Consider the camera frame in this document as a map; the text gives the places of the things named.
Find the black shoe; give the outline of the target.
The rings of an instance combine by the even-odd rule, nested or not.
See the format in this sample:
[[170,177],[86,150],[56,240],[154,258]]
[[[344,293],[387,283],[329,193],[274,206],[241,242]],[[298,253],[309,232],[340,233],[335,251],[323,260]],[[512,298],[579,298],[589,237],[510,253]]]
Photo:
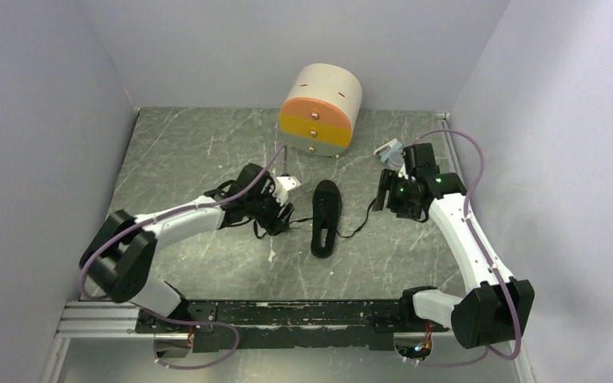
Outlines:
[[311,254],[320,259],[330,257],[338,236],[338,223],[342,214],[341,192],[332,180],[322,180],[312,195]]

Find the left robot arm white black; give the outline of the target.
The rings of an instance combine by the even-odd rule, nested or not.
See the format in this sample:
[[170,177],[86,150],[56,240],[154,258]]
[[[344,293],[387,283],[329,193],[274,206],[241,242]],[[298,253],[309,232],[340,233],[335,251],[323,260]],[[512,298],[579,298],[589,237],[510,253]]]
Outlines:
[[91,279],[104,299],[139,306],[168,331],[182,330],[189,322],[209,326],[212,315],[195,313],[180,291],[153,276],[154,257],[194,235],[238,226],[244,220],[268,235],[282,234],[295,210],[289,195],[300,185],[293,176],[273,177],[266,168],[248,164],[233,180],[169,210],[141,215],[115,211],[81,256],[81,281]]

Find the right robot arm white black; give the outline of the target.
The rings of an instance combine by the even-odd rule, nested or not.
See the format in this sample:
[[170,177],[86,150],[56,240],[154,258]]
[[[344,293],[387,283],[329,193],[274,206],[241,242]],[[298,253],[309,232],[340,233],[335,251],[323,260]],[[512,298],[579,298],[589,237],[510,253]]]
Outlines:
[[496,255],[470,208],[461,178],[441,172],[431,144],[410,145],[401,155],[405,164],[400,172],[382,172],[372,209],[435,222],[457,261],[465,296],[429,286],[405,290],[400,323],[407,330],[419,330],[427,322],[444,326],[466,349],[520,343],[535,297],[532,284],[516,279]]

